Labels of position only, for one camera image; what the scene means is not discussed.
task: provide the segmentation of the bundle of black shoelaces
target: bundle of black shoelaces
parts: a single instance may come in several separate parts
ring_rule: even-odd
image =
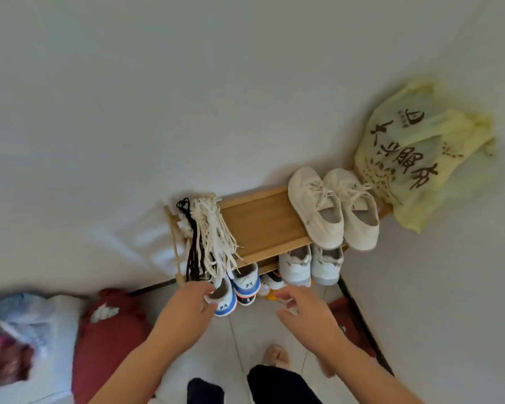
[[[204,247],[202,246],[202,238],[200,238],[200,230],[198,229],[196,221],[190,214],[189,197],[185,197],[182,201],[179,201],[176,204],[176,207],[185,216],[185,218],[187,218],[187,221],[193,230],[193,237],[191,239],[189,255],[187,257],[186,280],[188,282],[200,281],[201,277],[202,279],[206,278],[206,266],[204,265]]]

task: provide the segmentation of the wooden shoe rack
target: wooden shoe rack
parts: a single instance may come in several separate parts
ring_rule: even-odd
[[[391,207],[377,199],[378,216],[384,218],[391,212]],[[258,263],[258,274],[262,275],[278,268],[278,255],[311,244],[301,220],[293,210],[288,199],[286,186],[262,190],[246,196],[239,196],[219,203],[221,214],[232,235],[240,246],[237,250],[242,261],[238,267],[253,262]],[[180,257],[177,244],[185,247],[185,238],[178,226],[180,217],[172,214],[165,206],[165,212],[171,227],[174,253],[178,264],[176,281],[185,284],[180,270]]]

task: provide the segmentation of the hand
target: hand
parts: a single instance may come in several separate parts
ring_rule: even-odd
[[[275,297],[292,299],[286,309],[297,308],[297,315],[281,308],[277,310],[277,316],[296,339],[317,357],[329,357],[333,347],[347,340],[326,303],[310,288],[289,285],[277,292]]]
[[[202,298],[212,292],[215,286],[209,282],[188,282],[178,289],[159,314],[147,342],[172,354],[173,359],[193,347],[217,309]]]

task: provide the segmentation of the black baseboard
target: black baseboard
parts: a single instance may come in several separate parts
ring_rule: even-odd
[[[176,283],[175,279],[170,279],[165,282],[156,283],[155,285],[148,286],[147,288],[141,288],[141,289],[134,290],[133,292],[129,292],[129,296],[134,298],[135,296],[139,296],[139,295],[142,295],[143,293],[162,288],[163,286],[172,285],[173,283]]]
[[[370,332],[370,329],[367,326],[367,322],[364,321],[361,311],[357,307],[355,300],[352,298],[352,294],[348,290],[348,286],[346,286],[346,283],[344,282],[344,279],[342,279],[342,278],[339,278],[339,288],[342,291],[344,297],[350,300],[350,306],[352,307],[352,310],[355,312],[355,315],[357,316],[359,324],[364,329],[364,332],[367,334],[367,337],[370,340],[372,348],[376,352],[376,357],[377,357],[378,363],[380,363],[380,366],[382,366],[384,369],[386,369],[389,373],[391,373],[394,376],[395,374],[393,374],[393,372],[391,370],[391,366],[389,366],[389,363],[387,363],[387,360],[385,359],[384,354],[381,352],[380,348],[378,347],[376,340],[372,336],[372,333]]]

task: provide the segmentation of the yellow plastic bag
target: yellow plastic bag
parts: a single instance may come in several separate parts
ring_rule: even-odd
[[[412,82],[374,110],[355,154],[364,182],[417,233],[446,199],[472,196],[490,176],[490,117],[451,106],[433,83]]]

